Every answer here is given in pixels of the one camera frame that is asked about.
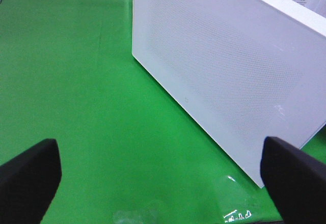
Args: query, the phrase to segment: green mat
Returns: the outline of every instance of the green mat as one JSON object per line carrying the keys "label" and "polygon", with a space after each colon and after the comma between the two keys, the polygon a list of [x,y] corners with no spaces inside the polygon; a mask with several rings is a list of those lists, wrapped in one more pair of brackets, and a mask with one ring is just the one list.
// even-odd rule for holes
{"label": "green mat", "polygon": [[[132,0],[0,4],[0,163],[44,138],[60,147],[63,177],[42,223],[280,219],[132,57],[131,25]],[[305,147],[323,162],[325,134]]]}

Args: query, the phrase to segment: black rubber pad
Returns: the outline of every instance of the black rubber pad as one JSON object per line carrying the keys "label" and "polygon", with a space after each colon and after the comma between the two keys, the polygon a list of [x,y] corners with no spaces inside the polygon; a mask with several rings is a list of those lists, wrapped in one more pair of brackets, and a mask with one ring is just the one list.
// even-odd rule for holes
{"label": "black rubber pad", "polygon": [[55,139],[45,139],[0,166],[0,223],[39,223],[61,175]]}
{"label": "black rubber pad", "polygon": [[326,223],[326,165],[277,137],[267,137],[260,174],[285,223]]}

